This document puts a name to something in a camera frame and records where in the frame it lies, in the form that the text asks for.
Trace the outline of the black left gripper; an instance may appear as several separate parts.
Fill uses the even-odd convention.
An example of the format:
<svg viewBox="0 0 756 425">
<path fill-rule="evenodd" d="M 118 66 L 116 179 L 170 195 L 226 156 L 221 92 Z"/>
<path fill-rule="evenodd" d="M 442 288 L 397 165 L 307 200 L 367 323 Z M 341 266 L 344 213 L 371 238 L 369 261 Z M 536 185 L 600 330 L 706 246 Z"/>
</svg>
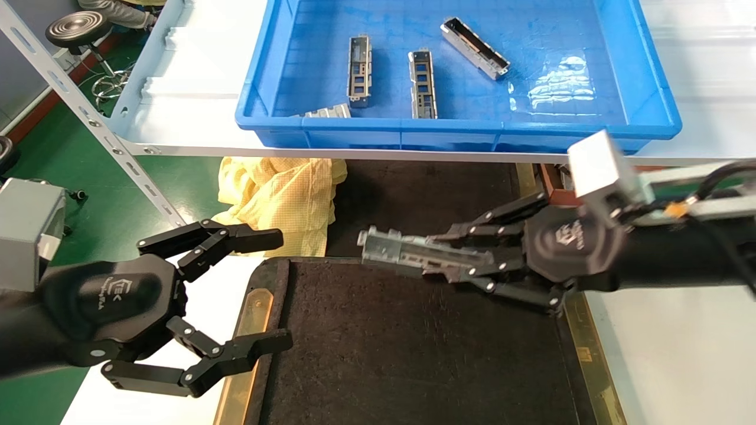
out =
<svg viewBox="0 0 756 425">
<path fill-rule="evenodd" d="M 232 253 L 283 244 L 276 228 L 201 220 L 140 240 L 144 256 L 136 259 L 51 268 L 40 292 L 45 313 L 63 336 L 55 352 L 64 365 L 79 368 L 118 359 L 102 368 L 116 389 L 199 398 L 225 377 L 251 371 L 262 356 L 291 349 L 294 339 L 290 330 L 278 329 L 219 344 L 179 317 L 187 304 L 182 280 L 195 282 Z M 165 260 L 181 253 L 177 269 Z M 198 356 L 196 365 L 182 370 L 133 362 L 156 353 L 172 334 Z"/>
</svg>

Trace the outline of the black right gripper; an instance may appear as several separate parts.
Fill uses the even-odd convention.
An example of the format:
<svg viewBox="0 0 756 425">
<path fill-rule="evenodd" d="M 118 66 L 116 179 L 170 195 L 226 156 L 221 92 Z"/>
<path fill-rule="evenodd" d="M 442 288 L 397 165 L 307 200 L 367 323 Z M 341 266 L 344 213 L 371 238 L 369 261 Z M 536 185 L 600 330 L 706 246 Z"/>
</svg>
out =
<svg viewBox="0 0 756 425">
<path fill-rule="evenodd" d="M 685 218 L 669 225 L 609 227 L 578 209 L 548 207 L 545 192 L 454 223 L 432 244 L 454 249 L 514 247 L 521 260 L 448 268 L 448 283 L 469 283 L 489 296 L 563 315 L 570 283 L 578 291 L 719 287 L 754 290 L 754 219 Z"/>
</svg>

